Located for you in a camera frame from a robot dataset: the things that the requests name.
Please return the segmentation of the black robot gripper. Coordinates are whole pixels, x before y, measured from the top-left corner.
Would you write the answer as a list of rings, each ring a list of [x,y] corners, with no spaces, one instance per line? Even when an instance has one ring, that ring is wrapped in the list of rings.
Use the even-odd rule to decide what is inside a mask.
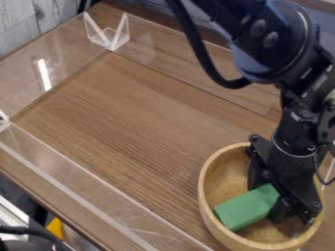
[[[258,134],[250,134],[248,140],[246,189],[252,190],[270,183],[280,194],[268,219],[278,224],[297,217],[305,225],[310,225],[322,211],[313,176],[326,150],[320,148],[313,152],[298,154],[285,152],[274,140],[266,140]]]

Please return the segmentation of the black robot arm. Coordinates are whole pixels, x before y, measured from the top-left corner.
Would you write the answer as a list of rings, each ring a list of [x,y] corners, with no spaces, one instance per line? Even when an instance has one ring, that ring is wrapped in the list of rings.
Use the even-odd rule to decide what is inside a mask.
[[[236,89],[253,82],[280,89],[281,118],[272,136],[252,134],[248,187],[269,182],[280,197],[269,218],[296,216],[310,224],[322,211],[316,183],[326,154],[335,155],[335,58],[301,5],[286,0],[190,0],[228,38],[240,77],[220,76],[204,43],[193,49],[210,79]]]

